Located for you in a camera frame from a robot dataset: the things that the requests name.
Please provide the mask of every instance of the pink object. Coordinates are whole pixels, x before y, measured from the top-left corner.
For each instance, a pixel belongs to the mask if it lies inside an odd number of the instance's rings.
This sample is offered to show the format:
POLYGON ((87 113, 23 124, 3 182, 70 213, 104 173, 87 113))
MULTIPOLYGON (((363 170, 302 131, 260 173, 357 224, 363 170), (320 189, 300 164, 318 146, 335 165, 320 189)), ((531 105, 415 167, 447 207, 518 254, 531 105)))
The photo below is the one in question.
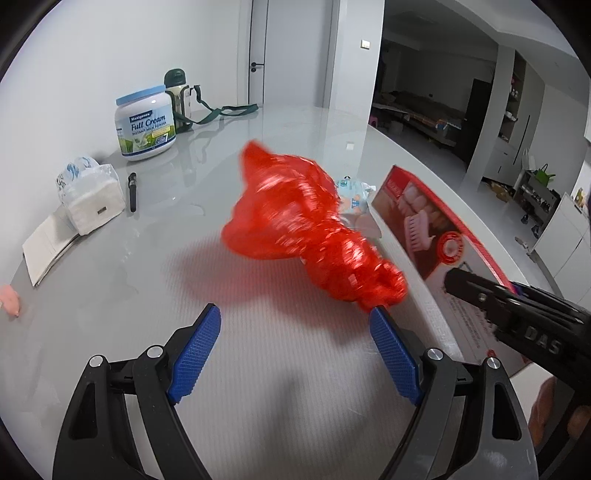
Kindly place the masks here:
POLYGON ((10 285, 0 287, 0 306, 4 306, 4 310, 15 317, 18 317, 21 311, 21 300, 18 293, 10 285))

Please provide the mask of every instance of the white wall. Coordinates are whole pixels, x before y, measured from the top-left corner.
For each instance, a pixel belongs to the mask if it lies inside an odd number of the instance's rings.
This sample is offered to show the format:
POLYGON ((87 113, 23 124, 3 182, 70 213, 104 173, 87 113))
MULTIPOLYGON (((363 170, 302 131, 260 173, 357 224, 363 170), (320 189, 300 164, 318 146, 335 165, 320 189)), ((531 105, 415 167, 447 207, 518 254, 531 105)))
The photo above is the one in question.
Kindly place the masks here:
POLYGON ((531 142, 534 139, 535 129, 538 125, 542 101, 544 99, 544 89, 544 81, 529 63, 526 64, 523 92, 519 93, 521 99, 519 101, 519 110, 517 111, 517 121, 513 126, 513 133, 509 139, 509 143, 515 149, 518 149, 523 138, 522 152, 531 146, 531 142))
POLYGON ((405 48, 402 54, 397 89, 466 111, 472 81, 491 82, 495 63, 442 52, 405 48))
POLYGON ((58 206, 64 165, 118 149, 117 97, 182 67, 211 105, 237 102, 241 2, 63 0, 42 20, 0 82, 0 283, 58 206))
POLYGON ((389 44, 388 51, 382 55, 382 60, 386 64, 384 80, 382 81, 382 92, 393 92, 394 90, 398 90, 402 50, 403 47, 401 46, 389 44))
POLYGON ((340 0, 330 108, 369 119, 383 22, 384 0, 340 0))
POLYGON ((330 107, 330 98, 332 95, 333 80, 335 75, 336 65, 336 50, 337 50, 337 33, 339 31, 340 21, 344 22, 345 18, 340 16, 340 0, 333 0, 332 12, 330 18, 330 36, 329 36, 329 51, 326 59, 326 84, 324 85, 324 99, 322 107, 330 107))
POLYGON ((531 0, 437 0, 486 33, 494 29, 548 44, 576 56, 558 27, 531 0))
POLYGON ((444 39, 441 39, 440 41, 420 41, 416 40, 415 38, 407 37, 406 35, 394 33, 387 28, 384 28, 382 37, 390 42, 412 48, 413 50, 439 51, 443 53, 449 53, 451 55, 459 55, 462 57, 471 57, 473 59, 496 62, 496 46, 485 47, 482 45, 446 41, 444 39))
POLYGON ((491 99, 472 161, 462 182, 462 187, 476 190, 491 158, 492 149, 499 136, 501 123, 505 114, 507 99, 511 91, 511 78, 515 62, 515 50, 499 45, 496 59, 495 79, 492 82, 491 99))
POLYGON ((547 163, 548 173, 556 174, 549 186, 561 195, 573 190, 587 153, 586 123, 587 105, 546 85, 530 153, 538 168, 547 163))

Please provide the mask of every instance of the metal screw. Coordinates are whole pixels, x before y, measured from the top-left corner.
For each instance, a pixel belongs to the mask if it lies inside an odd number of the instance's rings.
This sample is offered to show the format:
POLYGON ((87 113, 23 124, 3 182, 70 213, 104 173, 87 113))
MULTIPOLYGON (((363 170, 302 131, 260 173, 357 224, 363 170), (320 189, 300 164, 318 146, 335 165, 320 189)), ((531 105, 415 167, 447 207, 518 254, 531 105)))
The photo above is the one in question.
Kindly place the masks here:
POLYGON ((443 358, 443 352, 441 350, 436 349, 436 348, 430 348, 427 351, 427 356, 431 360, 441 360, 443 358))
POLYGON ((162 347, 160 345, 154 345, 148 348, 148 356, 150 358, 159 358, 163 352, 164 350, 162 350, 162 347))
POLYGON ((494 370, 501 368, 501 361, 498 358, 495 358, 493 356, 490 356, 489 358, 486 359, 486 364, 489 367, 493 368, 494 370))
POLYGON ((88 362, 88 364, 92 368, 100 367, 102 365, 102 363, 103 363, 103 358, 100 355, 95 355, 88 362))

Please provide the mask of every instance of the toothbrush box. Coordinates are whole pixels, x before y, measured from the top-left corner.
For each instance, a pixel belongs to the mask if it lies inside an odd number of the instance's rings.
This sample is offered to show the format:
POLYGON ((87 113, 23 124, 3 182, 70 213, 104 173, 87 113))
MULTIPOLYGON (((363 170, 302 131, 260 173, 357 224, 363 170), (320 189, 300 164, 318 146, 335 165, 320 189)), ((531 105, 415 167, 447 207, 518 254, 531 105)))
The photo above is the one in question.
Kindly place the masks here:
POLYGON ((425 281, 464 361, 479 364, 496 356, 509 375, 521 370, 523 357, 496 340, 484 312, 443 287, 446 273, 457 267, 512 288, 486 248, 452 209, 415 175, 397 166, 386 177, 372 206, 425 281))

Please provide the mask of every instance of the blue lid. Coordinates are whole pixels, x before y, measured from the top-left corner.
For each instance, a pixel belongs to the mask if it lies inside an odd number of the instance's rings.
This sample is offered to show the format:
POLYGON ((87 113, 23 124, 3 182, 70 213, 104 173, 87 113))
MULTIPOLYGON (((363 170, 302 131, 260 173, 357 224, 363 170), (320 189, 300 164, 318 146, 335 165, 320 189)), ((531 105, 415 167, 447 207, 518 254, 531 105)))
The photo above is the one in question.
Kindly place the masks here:
POLYGON ((162 93, 165 90, 166 87, 164 85, 158 85, 156 87, 147 88, 145 90, 140 90, 139 92, 130 93, 124 97, 117 98, 115 103, 117 103, 117 106, 124 105, 125 103, 133 102, 138 98, 149 97, 150 95, 156 95, 156 93, 162 93))

